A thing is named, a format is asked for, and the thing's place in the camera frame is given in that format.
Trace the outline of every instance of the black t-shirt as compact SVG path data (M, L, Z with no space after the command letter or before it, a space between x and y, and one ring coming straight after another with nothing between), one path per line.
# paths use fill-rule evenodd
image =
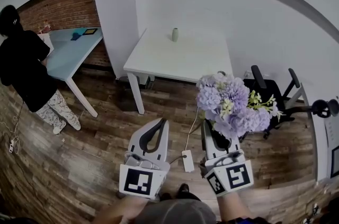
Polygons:
M49 47L33 31L21 31L0 46L0 78L13 85L32 112L42 108L55 94L57 86L41 64Z

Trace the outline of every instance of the white table leg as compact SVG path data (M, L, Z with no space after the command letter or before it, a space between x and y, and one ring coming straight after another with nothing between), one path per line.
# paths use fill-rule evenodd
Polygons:
M131 85L134 100L136 101L138 111L141 115L144 114L144 104L142 103L141 93L139 89L138 79L133 73L127 73L128 81Z
M288 100L288 102L285 104L286 109L291 108L296 103L298 98L302 96L303 90L304 88L301 86L301 88L297 90L297 92L292 96L292 98Z
M91 104L88 102L88 100L85 98L84 94L81 93L77 85L74 83L72 78L68 78L66 80L66 84L69 86L70 90L73 91L75 96L79 99L79 101L83 104L83 106L89 111L89 113L93 117L97 117L97 112L94 110L94 108L91 106Z

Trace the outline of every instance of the white sneaker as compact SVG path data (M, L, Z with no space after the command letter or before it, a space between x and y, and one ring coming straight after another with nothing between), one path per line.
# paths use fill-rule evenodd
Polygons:
M61 127L54 127L53 134L58 135L63 130L63 128L66 126L66 122L63 120L61 123Z
M78 117L76 117L76 120L72 123L72 126L75 130L80 131L81 125Z

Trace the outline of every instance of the white power strip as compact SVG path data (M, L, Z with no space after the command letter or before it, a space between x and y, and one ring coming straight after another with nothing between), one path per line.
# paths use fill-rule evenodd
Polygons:
M184 150L184 151L181 152L181 155L183 156L182 159L184 161L185 172L194 171L194 163L193 163L191 151L190 150Z
M11 144L10 144L10 153L13 152L14 149L14 139L11 140Z

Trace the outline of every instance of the red brick wall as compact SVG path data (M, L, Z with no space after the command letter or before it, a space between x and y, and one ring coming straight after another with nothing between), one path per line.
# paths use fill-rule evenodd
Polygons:
M18 11L24 29L36 33L48 24L52 30L100 26L94 0L30 0ZM84 63L111 66L103 41Z

